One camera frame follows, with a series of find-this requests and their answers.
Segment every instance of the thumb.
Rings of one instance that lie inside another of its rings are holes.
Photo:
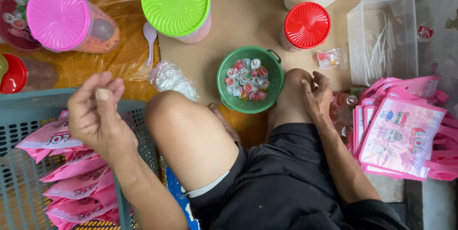
[[[97,111],[102,124],[115,122],[118,120],[116,112],[116,102],[113,93],[109,89],[99,88],[95,92]]]
[[[310,86],[310,83],[303,79],[301,80],[301,87],[302,87],[302,91],[304,92],[304,97],[307,98],[309,97],[310,95],[312,95],[312,87]]]

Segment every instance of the red lid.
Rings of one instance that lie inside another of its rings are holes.
[[[0,93],[12,94],[20,92],[27,82],[27,68],[19,57],[13,54],[2,54],[8,62],[6,71],[0,83]]]
[[[289,11],[283,27],[291,44],[308,49],[322,44],[328,37],[331,19],[323,6],[306,2]]]

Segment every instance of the pink lid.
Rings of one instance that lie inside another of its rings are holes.
[[[27,23],[43,46],[69,51],[84,41],[91,14],[86,0],[29,0]]]

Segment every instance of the clear plastic box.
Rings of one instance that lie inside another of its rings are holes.
[[[353,84],[418,77],[415,0],[361,0],[347,26]]]

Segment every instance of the plastic basket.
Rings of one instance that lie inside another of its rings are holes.
[[[76,89],[55,89],[0,95],[0,229],[57,229],[43,209],[50,200],[43,196],[53,183],[39,178],[65,161],[46,157],[35,163],[26,151],[14,148],[22,139],[48,122],[58,119]],[[121,99],[118,112],[138,139],[138,151],[158,174],[156,148],[144,123],[145,102]],[[117,181],[116,194],[121,229],[137,229],[135,215]]]

